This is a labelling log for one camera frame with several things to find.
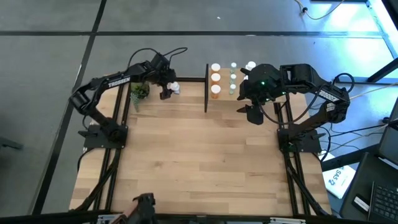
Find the orange cup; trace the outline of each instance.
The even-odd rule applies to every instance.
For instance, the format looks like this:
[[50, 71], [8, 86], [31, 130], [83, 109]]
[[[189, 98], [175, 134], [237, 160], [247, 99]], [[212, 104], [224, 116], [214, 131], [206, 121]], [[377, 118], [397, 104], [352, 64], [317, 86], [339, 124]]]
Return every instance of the orange cup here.
[[221, 66], [217, 63], [211, 65], [211, 74], [218, 73], [221, 69]]
[[220, 94], [220, 92], [221, 92], [221, 87], [219, 85], [212, 85], [211, 86], [211, 97], [213, 99], [217, 99], [218, 95]]
[[211, 75], [211, 85], [219, 85], [221, 80], [221, 75], [219, 73], [214, 73]]

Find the laptop keyboard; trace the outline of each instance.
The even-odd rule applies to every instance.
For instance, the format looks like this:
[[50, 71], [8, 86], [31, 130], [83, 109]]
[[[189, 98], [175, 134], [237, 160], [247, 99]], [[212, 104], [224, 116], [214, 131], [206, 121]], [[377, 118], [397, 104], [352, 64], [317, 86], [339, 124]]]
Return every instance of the laptop keyboard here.
[[373, 212], [398, 222], [398, 192], [376, 185]]

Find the small white bottle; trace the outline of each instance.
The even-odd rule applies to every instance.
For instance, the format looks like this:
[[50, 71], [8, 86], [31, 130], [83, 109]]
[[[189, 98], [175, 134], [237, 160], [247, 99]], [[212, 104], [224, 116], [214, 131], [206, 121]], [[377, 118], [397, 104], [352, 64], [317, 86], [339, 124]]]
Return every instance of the small white bottle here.
[[254, 69], [256, 67], [256, 63], [255, 62], [249, 62], [246, 66], [245, 69], [251, 71], [252, 69]]
[[[255, 62], [249, 62], [249, 63], [245, 66], [245, 69], [251, 71], [251, 70], [254, 69], [255, 67], [256, 67], [256, 63], [255, 63]], [[245, 77], [243, 78], [243, 80], [248, 80], [248, 79], [249, 79], [248, 76], [245, 76]]]
[[230, 95], [234, 94], [235, 89], [236, 89], [236, 85], [235, 84], [230, 85], [229, 86], [229, 94]]
[[178, 84], [177, 82], [173, 82], [170, 85], [171, 90], [174, 91], [174, 94], [180, 94], [180, 84]]
[[235, 62], [233, 62], [232, 64], [231, 64], [231, 74], [235, 74], [235, 71], [236, 71], [236, 63]]
[[231, 74], [231, 76], [229, 77], [229, 84], [235, 84], [235, 80], [236, 80], [236, 75]]

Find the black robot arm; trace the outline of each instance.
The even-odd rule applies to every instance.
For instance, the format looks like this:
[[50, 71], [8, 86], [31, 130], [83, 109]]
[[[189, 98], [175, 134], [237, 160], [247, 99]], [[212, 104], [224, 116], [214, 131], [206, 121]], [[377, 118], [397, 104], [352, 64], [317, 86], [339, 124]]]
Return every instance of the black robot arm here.
[[[116, 72], [101, 78], [93, 78], [73, 92], [69, 98], [75, 109], [84, 116], [89, 116], [99, 125], [91, 125], [87, 131], [79, 131], [86, 138], [85, 147], [124, 147], [127, 136], [127, 126], [118, 125], [112, 118], [107, 118], [96, 109], [105, 90], [125, 83], [151, 82], [162, 87], [160, 99], [170, 98], [172, 90], [167, 88], [168, 83], [176, 81], [176, 74], [170, 68], [170, 62], [162, 54], [156, 52], [149, 62], [136, 63], [123, 72]], [[93, 91], [90, 98], [86, 92]]]
[[317, 127], [328, 122], [339, 123], [345, 119], [349, 106], [348, 92], [345, 88], [338, 88], [320, 78], [310, 65], [282, 65], [278, 70], [272, 65], [262, 64], [251, 71], [244, 68], [241, 71], [248, 76], [248, 79], [240, 84], [238, 100], [250, 99], [252, 105], [246, 105], [238, 111], [246, 112], [248, 121], [254, 124], [262, 124], [264, 114], [272, 122], [280, 124], [272, 120], [261, 105], [268, 101], [275, 101], [276, 98], [285, 94], [313, 93], [315, 97], [319, 96], [325, 100], [319, 112], [302, 123], [294, 124], [300, 117], [283, 123], [289, 124], [289, 128], [280, 130], [280, 143], [284, 143], [284, 147], [288, 147], [290, 151], [296, 150], [292, 147], [296, 145], [300, 151], [303, 149], [303, 151], [318, 152], [320, 147], [313, 147], [312, 150], [303, 148], [306, 138], [316, 140], [320, 137], [315, 131]]

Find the metal bracket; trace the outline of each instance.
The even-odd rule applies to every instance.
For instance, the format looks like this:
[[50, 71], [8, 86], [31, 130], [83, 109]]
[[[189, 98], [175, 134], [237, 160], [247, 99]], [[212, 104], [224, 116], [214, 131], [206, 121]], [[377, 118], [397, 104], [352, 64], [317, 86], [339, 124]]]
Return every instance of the metal bracket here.
[[313, 138], [313, 136], [317, 136], [318, 133], [316, 130], [310, 131], [307, 134], [303, 134], [300, 138], [297, 139], [289, 139], [289, 130], [288, 129], [278, 129], [278, 142], [279, 149], [282, 152], [321, 152], [321, 145], [317, 138]]
[[270, 223], [275, 224], [305, 224], [305, 220], [293, 219], [293, 218], [272, 218]]
[[78, 133], [82, 135], [86, 140], [84, 147], [88, 149], [93, 148], [105, 148], [105, 149], [123, 149], [126, 145], [128, 126], [120, 126], [120, 131], [123, 132], [118, 142], [109, 141], [104, 133], [100, 130], [101, 126], [94, 124], [88, 127], [87, 131], [79, 131]]

